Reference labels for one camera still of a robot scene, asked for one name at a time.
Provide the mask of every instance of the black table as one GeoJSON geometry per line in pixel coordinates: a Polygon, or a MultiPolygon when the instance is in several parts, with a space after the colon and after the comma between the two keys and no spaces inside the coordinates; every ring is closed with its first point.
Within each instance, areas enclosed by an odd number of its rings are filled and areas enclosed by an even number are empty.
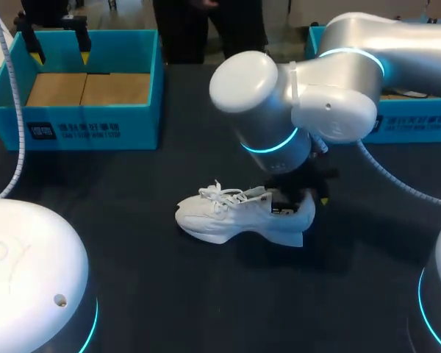
{"type": "MultiPolygon", "coordinates": [[[[98,284],[99,352],[410,353],[406,310],[441,229],[354,146],[334,147],[327,261],[245,234],[223,246],[176,227],[176,203],[218,179],[265,176],[209,103],[214,68],[167,71],[158,151],[33,153],[10,197],[66,218],[98,284]]],[[[389,170],[441,197],[441,144],[371,146],[389,170]]],[[[15,167],[0,141],[0,191],[15,167]]]]}

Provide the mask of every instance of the white sneaker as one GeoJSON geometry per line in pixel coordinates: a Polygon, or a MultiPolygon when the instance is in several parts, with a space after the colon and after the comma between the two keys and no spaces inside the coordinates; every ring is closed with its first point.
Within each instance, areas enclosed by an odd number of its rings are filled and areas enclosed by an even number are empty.
{"type": "Polygon", "coordinates": [[[273,194],[264,187],[247,191],[221,189],[221,184],[199,189],[199,195],[181,201],[175,213],[178,225],[203,241],[223,244],[235,235],[257,232],[273,243],[302,247],[302,232],[315,217],[310,192],[297,211],[274,210],[273,194]]]}

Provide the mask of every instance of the blue led ring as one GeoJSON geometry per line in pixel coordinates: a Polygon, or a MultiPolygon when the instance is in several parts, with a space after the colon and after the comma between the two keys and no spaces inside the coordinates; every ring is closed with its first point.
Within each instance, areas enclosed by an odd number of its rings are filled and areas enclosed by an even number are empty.
{"type": "Polygon", "coordinates": [[[426,326],[429,329],[429,332],[432,333],[434,339],[441,345],[441,339],[438,337],[436,332],[433,330],[433,328],[429,324],[428,319],[426,318],[426,315],[425,315],[425,310],[423,310],[423,304],[421,302],[421,279],[423,278],[424,272],[425,272],[425,269],[423,269],[423,271],[421,271],[420,281],[418,282],[418,303],[420,304],[421,315],[423,316],[423,320],[425,321],[426,326]]]}
{"type": "Polygon", "coordinates": [[[297,134],[298,128],[296,127],[293,131],[293,133],[283,142],[281,142],[279,145],[276,145],[274,147],[271,147],[270,149],[251,149],[250,147],[245,146],[243,143],[241,143],[241,145],[243,146],[244,149],[246,149],[247,151],[251,152],[251,153],[270,153],[270,152],[275,152],[278,149],[280,149],[283,146],[286,146],[289,141],[291,141],[295,134],[297,134]]]}
{"type": "Polygon", "coordinates": [[[367,51],[364,51],[364,50],[361,50],[361,49],[357,49],[357,48],[338,48],[338,49],[332,49],[332,50],[328,50],[328,51],[320,54],[319,57],[325,57],[326,55],[336,54],[336,53],[354,53],[354,54],[360,54],[360,55],[363,55],[365,57],[368,57],[369,59],[374,61],[381,68],[382,76],[385,76],[385,70],[384,70],[384,66],[381,63],[381,60],[379,60],[374,55],[369,54],[367,51]]]}
{"type": "Polygon", "coordinates": [[[91,328],[90,334],[88,335],[88,338],[85,341],[85,344],[83,345],[82,349],[79,350],[79,353],[83,353],[84,350],[88,347],[88,344],[90,344],[93,333],[95,333],[97,320],[98,320],[98,299],[96,300],[96,312],[95,312],[95,320],[93,320],[93,327],[91,328]]]}

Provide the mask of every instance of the teal plastic bin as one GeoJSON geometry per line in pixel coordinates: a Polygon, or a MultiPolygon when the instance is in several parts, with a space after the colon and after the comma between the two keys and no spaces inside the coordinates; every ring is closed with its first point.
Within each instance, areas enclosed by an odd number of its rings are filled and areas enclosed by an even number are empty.
{"type": "MultiPolygon", "coordinates": [[[[27,150],[155,149],[163,92],[163,61],[157,31],[89,31],[92,50],[82,62],[75,32],[36,32],[46,56],[38,65],[17,34],[10,54],[18,81],[27,150]],[[151,74],[147,104],[25,107],[37,74],[151,74]]],[[[0,137],[18,150],[18,128],[6,67],[0,68],[0,137]]]]}
{"type": "MultiPolygon", "coordinates": [[[[305,53],[308,60],[317,54],[324,31],[324,26],[309,28],[305,53]]],[[[374,130],[364,142],[441,142],[441,99],[382,99],[374,130]]]]}

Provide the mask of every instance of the black pants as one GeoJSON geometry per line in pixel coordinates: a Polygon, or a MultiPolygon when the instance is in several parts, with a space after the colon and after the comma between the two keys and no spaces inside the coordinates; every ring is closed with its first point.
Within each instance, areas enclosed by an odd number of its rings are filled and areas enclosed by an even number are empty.
{"type": "Polygon", "coordinates": [[[242,51],[263,51],[268,43],[262,0],[218,0],[219,6],[207,11],[198,10],[188,2],[154,0],[155,18],[166,62],[204,62],[208,18],[219,32],[226,58],[242,51]]]}

